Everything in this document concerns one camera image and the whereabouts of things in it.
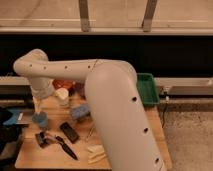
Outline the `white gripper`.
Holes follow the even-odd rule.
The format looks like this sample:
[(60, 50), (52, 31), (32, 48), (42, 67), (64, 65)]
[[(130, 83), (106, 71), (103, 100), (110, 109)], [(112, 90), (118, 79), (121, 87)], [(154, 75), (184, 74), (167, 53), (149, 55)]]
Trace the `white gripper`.
[(36, 114), (40, 114), (42, 110), (42, 100), (51, 96), (55, 89), (51, 81), (47, 78), (33, 78), (30, 80), (30, 87), (34, 102), (34, 109)]

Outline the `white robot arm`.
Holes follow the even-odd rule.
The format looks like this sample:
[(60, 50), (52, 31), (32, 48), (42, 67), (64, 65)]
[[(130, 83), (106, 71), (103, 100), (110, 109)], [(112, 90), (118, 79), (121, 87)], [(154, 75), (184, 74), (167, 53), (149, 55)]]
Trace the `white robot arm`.
[(32, 95), (52, 94), (52, 79), (85, 85), (85, 96), (112, 171), (166, 171), (137, 90), (134, 67), (121, 60), (51, 61), (34, 49), (15, 60), (14, 71), (27, 78)]

